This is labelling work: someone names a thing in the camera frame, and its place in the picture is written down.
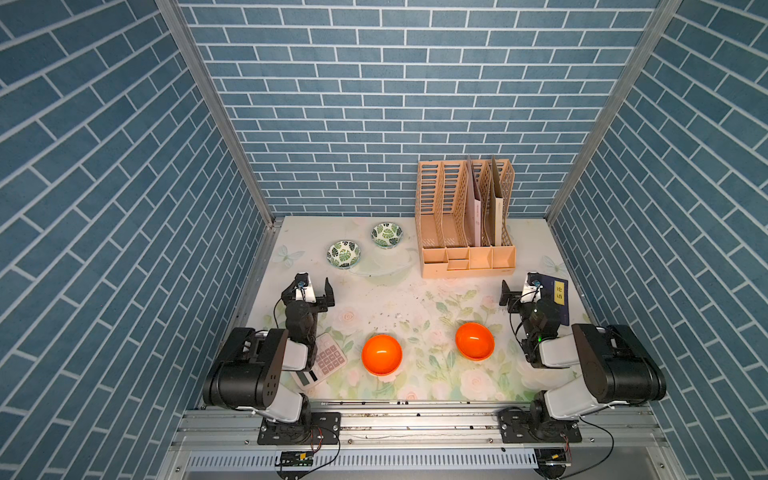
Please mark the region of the green leaf bowl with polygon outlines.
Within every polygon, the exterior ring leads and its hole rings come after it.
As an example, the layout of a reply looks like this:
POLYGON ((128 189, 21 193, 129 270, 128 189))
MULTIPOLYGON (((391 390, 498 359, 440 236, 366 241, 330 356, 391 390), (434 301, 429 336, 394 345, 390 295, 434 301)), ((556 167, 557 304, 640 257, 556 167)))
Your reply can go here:
POLYGON ((355 266, 360 258, 360 246, 352 240, 336 241, 328 248, 326 253, 328 263, 337 269, 349 269, 355 266))
POLYGON ((382 249, 396 247, 403 238, 403 229, 394 222, 381 222, 371 231, 371 237, 375 245, 382 249))

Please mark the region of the orange bowl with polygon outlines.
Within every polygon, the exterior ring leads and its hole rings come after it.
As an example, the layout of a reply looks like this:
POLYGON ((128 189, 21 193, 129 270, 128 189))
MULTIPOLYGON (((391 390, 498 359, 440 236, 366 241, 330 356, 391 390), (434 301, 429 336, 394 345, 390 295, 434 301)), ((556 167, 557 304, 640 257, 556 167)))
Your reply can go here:
POLYGON ((475 322, 464 323, 458 328, 455 343, 461 355, 472 361, 486 360, 495 350, 495 338, 491 331, 475 322))
POLYGON ((372 375, 384 377, 393 374, 403 359, 400 343, 392 336, 378 334, 369 338, 363 346, 361 360, 372 375))

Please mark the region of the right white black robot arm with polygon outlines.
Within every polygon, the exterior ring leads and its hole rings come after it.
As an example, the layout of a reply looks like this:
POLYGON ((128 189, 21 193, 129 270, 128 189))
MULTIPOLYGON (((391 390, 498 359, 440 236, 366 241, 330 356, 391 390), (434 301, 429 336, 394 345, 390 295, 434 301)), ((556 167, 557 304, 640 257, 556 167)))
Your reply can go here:
POLYGON ((536 394, 523 421, 534 436, 564 434, 584 415, 666 395, 663 373, 628 326, 576 323, 569 335, 559 334, 570 325, 567 280, 530 272, 520 291, 503 281, 499 305, 520 316, 513 333, 525 333, 517 342, 532 367, 581 369, 565 385, 536 394))

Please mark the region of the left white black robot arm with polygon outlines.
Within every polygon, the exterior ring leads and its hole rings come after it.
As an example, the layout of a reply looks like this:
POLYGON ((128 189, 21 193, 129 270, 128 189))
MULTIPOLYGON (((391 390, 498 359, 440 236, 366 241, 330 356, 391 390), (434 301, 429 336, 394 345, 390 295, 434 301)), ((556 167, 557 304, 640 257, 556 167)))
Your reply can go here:
POLYGON ((285 371, 309 372, 318 351, 318 319, 335 305, 329 282, 314 291, 306 272, 295 275, 281 293, 285 325, 257 331, 238 327, 228 335, 203 383, 207 406, 251 411, 269 426, 311 427, 308 397, 280 383, 285 371))

